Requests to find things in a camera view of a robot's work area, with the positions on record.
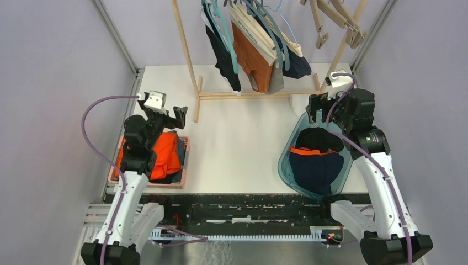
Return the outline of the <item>black white-band underwear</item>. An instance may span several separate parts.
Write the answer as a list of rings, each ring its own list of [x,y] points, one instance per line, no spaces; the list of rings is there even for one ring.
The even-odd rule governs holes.
[[[215,68],[219,71],[222,78],[230,85],[234,95],[241,95],[241,84],[238,74],[235,73],[230,51],[225,45],[227,38],[220,33],[219,27],[215,22],[214,6],[207,1],[201,1],[201,18],[205,24],[205,32],[211,44],[211,48],[216,58]]]

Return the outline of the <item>brown orange underwear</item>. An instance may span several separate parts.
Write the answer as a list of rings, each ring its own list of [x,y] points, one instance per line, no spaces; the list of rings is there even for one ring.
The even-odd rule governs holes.
[[[257,22],[257,17],[247,13],[247,7],[230,3],[228,8],[238,64],[249,78],[254,91],[273,94],[276,85],[280,84],[274,79],[278,55],[273,40]]]

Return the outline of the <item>teal clip hanger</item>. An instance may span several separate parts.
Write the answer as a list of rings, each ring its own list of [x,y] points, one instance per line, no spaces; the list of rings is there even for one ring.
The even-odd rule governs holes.
[[[270,13],[263,7],[263,1],[244,1],[247,6],[247,13],[257,16],[261,24],[265,26],[268,35],[271,37],[278,56],[280,69],[288,71],[290,69],[290,56],[287,45],[281,31]]]
[[[228,33],[227,23],[224,20],[222,12],[219,9],[217,1],[201,0],[203,21],[206,26],[214,33],[218,33],[220,39],[230,55],[233,72],[239,73],[239,65],[237,62],[237,55],[233,48],[233,41]]]

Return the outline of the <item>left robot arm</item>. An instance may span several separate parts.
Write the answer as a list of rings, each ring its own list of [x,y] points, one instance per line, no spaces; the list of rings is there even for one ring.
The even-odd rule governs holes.
[[[141,251],[158,224],[172,221],[174,211],[159,203],[137,207],[156,164],[153,148],[164,129],[184,129],[187,107],[174,107],[175,116],[165,110],[166,94],[149,91],[134,96],[145,115],[132,115],[124,121],[123,156],[116,165],[118,190],[107,218],[92,242],[84,243],[84,264],[140,264]]]

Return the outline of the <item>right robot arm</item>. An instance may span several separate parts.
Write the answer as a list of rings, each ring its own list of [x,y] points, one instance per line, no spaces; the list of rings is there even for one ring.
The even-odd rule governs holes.
[[[374,125],[375,96],[354,88],[309,96],[306,111],[310,122],[318,111],[326,126],[344,141],[365,182],[375,220],[366,217],[348,200],[337,200],[319,209],[325,225],[337,221],[359,242],[366,264],[414,264],[433,248],[429,235],[420,233],[403,201],[392,166],[390,145],[384,132]]]

